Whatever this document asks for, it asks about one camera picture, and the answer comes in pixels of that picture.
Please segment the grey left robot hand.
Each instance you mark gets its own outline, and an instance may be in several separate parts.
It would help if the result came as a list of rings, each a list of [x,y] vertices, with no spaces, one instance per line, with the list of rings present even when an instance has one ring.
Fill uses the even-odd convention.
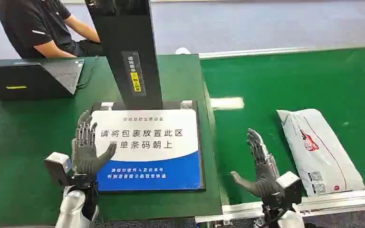
[[[97,174],[116,153],[117,143],[112,142],[105,153],[97,156],[95,146],[97,123],[91,124],[91,121],[90,111],[84,111],[77,121],[75,137],[71,141],[72,170],[77,174]]]

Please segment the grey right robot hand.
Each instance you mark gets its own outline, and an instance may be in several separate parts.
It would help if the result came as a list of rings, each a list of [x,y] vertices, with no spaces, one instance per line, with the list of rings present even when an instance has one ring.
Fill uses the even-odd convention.
[[[249,128],[247,131],[247,144],[254,159],[255,180],[249,181],[242,178],[236,171],[230,175],[234,182],[243,187],[247,192],[258,198],[266,198],[280,191],[277,184],[277,171],[275,160],[259,133]]]

